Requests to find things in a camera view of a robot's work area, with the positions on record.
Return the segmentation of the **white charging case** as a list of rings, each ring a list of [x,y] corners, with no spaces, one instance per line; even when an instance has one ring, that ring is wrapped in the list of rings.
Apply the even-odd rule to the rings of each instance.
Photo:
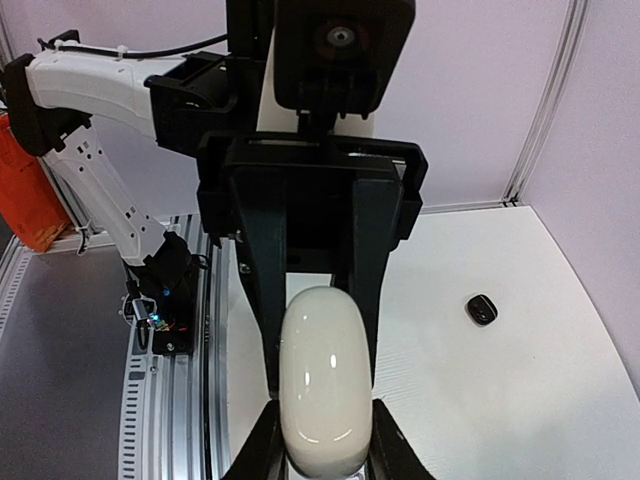
[[[346,479],[372,437],[367,336],[355,301],[328,286],[289,303],[279,351],[280,422],[290,463],[309,479]]]

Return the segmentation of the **black charging case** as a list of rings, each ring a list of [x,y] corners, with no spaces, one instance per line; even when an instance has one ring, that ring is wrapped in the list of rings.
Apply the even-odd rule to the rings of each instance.
[[[478,294],[470,298],[465,305],[465,310],[470,319],[480,327],[490,325],[499,316],[496,305],[486,294]]]

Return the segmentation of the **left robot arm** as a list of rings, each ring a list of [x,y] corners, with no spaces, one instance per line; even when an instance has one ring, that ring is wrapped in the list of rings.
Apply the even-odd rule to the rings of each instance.
[[[1,80],[12,132],[73,189],[117,245],[137,292],[158,313],[161,354],[191,352],[196,281],[205,266],[149,215],[105,153],[92,119],[117,119],[195,159],[197,197],[213,241],[234,239],[241,282],[262,339],[267,384],[279,381],[290,273],[319,273],[358,306],[375,355],[390,253],[422,206],[419,146],[334,133],[366,119],[404,36],[334,25],[303,40],[219,55],[151,54],[83,45],[70,30],[11,62]]]

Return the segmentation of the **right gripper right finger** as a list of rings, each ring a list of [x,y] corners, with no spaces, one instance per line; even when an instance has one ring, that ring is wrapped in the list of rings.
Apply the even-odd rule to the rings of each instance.
[[[373,401],[373,429],[367,456],[367,478],[435,480],[381,399]]]

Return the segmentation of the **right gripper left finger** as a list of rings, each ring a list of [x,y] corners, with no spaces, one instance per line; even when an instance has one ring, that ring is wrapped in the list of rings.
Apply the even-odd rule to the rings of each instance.
[[[286,478],[286,471],[280,402],[270,400],[228,470],[228,479],[283,480]]]

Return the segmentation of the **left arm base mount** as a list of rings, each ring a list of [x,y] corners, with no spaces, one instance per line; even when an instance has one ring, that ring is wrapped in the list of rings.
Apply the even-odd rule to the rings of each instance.
[[[196,310],[201,271],[210,267],[206,256],[192,255],[174,288],[157,286],[147,273],[123,262],[127,276],[127,300],[135,319],[136,340],[145,350],[153,335],[151,351],[156,355],[191,355],[194,351]]]

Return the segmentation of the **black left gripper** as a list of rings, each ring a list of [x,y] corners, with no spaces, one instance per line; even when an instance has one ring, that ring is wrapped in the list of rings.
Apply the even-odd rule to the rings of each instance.
[[[343,253],[332,285],[356,302],[374,360],[391,247],[409,238],[422,208],[428,163],[421,148],[350,136],[211,131],[196,161],[205,232],[215,242],[240,232],[238,270],[261,333],[269,396],[279,391],[286,267],[331,273]]]

